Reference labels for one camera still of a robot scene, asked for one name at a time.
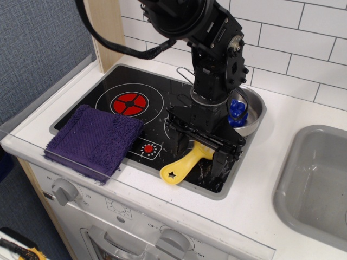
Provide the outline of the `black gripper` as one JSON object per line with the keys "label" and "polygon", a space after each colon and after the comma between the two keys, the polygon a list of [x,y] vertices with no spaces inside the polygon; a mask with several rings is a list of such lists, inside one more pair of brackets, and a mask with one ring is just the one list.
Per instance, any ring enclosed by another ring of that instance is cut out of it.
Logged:
{"label": "black gripper", "polygon": [[239,161],[246,140],[228,122],[226,103],[204,106],[193,101],[189,106],[167,107],[168,136],[174,156],[181,156],[194,140],[215,150],[211,177],[218,177],[226,164]]}

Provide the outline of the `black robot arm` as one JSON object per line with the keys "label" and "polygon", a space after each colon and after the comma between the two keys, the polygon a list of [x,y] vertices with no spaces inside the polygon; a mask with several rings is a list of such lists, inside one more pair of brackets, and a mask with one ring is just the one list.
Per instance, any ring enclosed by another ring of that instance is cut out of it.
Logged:
{"label": "black robot arm", "polygon": [[226,164],[239,159],[246,143],[228,122],[232,94],[248,73],[242,28],[216,1],[143,1],[142,8],[158,33],[191,48],[191,106],[170,106],[168,127],[175,131],[177,154],[188,138],[215,151],[211,176],[217,177]]}

